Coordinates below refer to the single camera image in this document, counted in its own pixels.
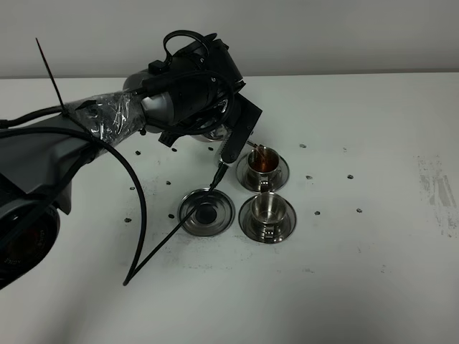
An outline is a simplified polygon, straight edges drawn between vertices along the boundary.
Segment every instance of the stainless steel cup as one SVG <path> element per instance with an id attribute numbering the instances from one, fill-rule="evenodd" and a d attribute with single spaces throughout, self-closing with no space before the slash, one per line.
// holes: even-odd
<path id="1" fill-rule="evenodd" d="M 273 184 L 281 178 L 280 156 L 272 148 L 258 147 L 247 154 L 247 181 L 259 192 L 272 190 Z"/>
<path id="2" fill-rule="evenodd" d="M 281 230 L 287 212 L 287 202 L 273 192 L 257 195 L 250 205 L 252 228 L 264 239 L 273 238 Z"/>

